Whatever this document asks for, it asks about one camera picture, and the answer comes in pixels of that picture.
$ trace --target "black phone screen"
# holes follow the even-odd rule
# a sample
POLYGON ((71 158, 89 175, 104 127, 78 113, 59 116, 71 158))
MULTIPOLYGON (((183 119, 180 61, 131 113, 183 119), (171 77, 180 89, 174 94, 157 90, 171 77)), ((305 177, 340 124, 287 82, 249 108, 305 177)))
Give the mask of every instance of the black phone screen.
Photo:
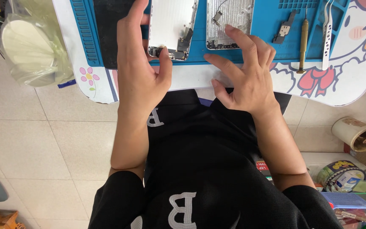
POLYGON ((126 17, 135 0, 93 0, 104 67, 117 69, 117 23, 126 17))

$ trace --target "desk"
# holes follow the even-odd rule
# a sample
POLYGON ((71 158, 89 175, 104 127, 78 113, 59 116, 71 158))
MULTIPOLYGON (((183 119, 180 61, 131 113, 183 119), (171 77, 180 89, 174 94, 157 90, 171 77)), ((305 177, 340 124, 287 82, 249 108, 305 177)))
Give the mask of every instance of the desk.
MULTIPOLYGON (((80 90, 95 102, 117 102, 117 71, 89 67, 70 0, 53 0, 53 4, 80 90)), ((344 106, 361 97, 366 91, 366 0, 351 0, 342 26, 327 70, 321 70, 321 62, 308 62, 307 73, 299 75, 299 63, 272 64, 274 91, 330 106, 344 106)), ((211 87, 213 78, 232 85, 212 65, 174 66, 170 90, 211 87)))

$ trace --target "tape roll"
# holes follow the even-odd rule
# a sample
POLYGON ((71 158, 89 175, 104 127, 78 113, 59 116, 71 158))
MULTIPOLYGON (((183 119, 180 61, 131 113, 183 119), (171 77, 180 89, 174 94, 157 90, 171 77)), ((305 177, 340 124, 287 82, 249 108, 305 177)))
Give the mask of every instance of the tape roll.
POLYGON ((326 191, 332 192, 334 191, 334 189, 331 189, 333 183, 345 172, 353 173, 360 179, 366 180, 366 173, 350 161, 336 161, 327 165, 320 170, 317 180, 326 191))

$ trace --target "screwdriver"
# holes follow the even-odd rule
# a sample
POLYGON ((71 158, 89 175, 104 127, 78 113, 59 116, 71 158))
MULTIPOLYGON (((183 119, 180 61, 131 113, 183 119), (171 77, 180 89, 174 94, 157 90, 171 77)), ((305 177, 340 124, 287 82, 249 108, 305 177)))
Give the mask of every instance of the screwdriver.
POLYGON ((308 48, 308 32, 309 32, 308 6, 306 4, 306 16, 302 25, 302 39, 300 41, 300 65, 299 70, 296 72, 298 74, 306 73, 306 70, 304 68, 305 68, 306 50, 308 48))

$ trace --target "hand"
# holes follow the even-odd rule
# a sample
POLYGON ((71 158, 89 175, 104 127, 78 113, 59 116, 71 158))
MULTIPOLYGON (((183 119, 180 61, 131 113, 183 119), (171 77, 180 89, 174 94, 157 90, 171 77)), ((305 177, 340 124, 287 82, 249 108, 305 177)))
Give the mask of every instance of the hand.
POLYGON ((228 94, 221 82, 212 80, 216 97, 228 109, 247 111, 252 116, 264 115, 278 107, 269 72, 275 49, 259 37, 246 35, 231 25, 226 25, 225 33, 241 47, 244 65, 238 68, 219 55, 204 55, 209 63, 219 68, 234 84, 234 91, 228 94))
POLYGON ((140 25, 149 24, 144 14, 148 0, 135 0, 129 14, 118 22, 118 113, 147 120, 172 83, 172 61, 165 47, 160 53, 159 74, 148 63, 147 41, 140 25))

